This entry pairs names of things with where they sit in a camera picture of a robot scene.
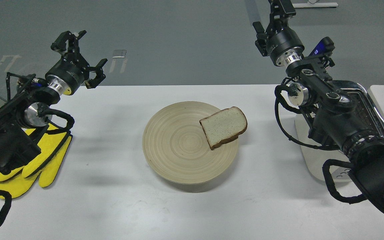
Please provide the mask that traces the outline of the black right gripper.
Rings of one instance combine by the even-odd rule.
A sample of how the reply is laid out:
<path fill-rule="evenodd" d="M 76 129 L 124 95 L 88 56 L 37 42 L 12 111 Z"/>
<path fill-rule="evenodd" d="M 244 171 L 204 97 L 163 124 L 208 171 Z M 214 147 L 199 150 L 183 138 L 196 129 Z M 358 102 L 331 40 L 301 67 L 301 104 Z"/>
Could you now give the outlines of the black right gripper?
<path fill-rule="evenodd" d="M 287 67 L 302 59 L 304 45 L 288 21 L 297 13 L 290 0 L 269 0 L 269 25 L 264 29 L 260 21 L 253 22 L 255 46 L 263 57 L 269 56 L 275 66 Z"/>

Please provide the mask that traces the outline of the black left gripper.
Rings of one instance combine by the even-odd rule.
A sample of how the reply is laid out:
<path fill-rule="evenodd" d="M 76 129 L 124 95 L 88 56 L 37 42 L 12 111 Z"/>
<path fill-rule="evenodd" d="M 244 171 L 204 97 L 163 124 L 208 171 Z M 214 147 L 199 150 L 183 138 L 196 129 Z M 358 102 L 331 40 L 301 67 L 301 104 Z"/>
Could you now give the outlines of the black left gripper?
<path fill-rule="evenodd" d="M 46 73 L 46 80 L 61 80 L 64 83 L 64 95 L 73 95 L 76 90 L 85 83 L 87 89 L 94 89 L 106 78 L 103 66 L 108 59 L 101 59 L 94 67 L 80 55 L 79 40 L 87 33 L 82 30 L 78 35 L 70 31 L 62 32 L 51 44 L 51 50 L 58 52 L 61 59 Z M 93 79 L 89 73 L 95 73 Z"/>

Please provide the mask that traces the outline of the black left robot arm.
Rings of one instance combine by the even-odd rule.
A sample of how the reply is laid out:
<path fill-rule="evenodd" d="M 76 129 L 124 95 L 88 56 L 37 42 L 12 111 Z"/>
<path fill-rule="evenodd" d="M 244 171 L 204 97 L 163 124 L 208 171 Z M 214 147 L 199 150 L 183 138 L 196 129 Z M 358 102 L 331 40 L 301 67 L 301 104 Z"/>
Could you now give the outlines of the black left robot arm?
<path fill-rule="evenodd" d="M 0 107 L 0 173 L 25 166 L 41 153 L 38 146 L 44 134 L 69 133 L 74 118 L 51 105 L 60 101 L 61 95 L 73 95 L 82 85 L 96 88 L 105 78 L 101 59 L 90 66 L 80 53 L 79 40 L 86 34 L 62 32 L 52 43 L 51 49 L 61 55 L 60 60 L 45 74 L 27 76 L 7 72 L 7 102 Z M 0 190 L 0 226 L 12 205 L 12 195 Z"/>

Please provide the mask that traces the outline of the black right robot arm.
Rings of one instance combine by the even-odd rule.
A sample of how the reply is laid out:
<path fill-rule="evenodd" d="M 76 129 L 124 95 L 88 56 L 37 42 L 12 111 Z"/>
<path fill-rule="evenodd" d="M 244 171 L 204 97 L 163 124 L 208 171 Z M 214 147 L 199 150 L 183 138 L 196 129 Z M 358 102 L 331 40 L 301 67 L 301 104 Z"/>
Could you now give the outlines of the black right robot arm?
<path fill-rule="evenodd" d="M 323 38 L 309 56 L 304 45 L 288 25 L 296 15 L 289 0 L 270 0 L 269 23 L 253 23 L 255 45 L 273 65 L 286 68 L 287 77 L 275 87 L 275 118 L 281 131 L 301 146 L 312 149 L 340 150 L 348 161 L 328 159 L 322 174 L 330 195 L 337 201 L 355 204 L 368 200 L 384 214 L 384 134 L 356 114 L 358 101 L 340 88 L 327 73 L 335 64 L 335 48 L 329 37 Z M 279 119 L 279 105 L 303 115 L 309 127 L 308 137 L 318 145 L 303 143 L 288 134 Z"/>

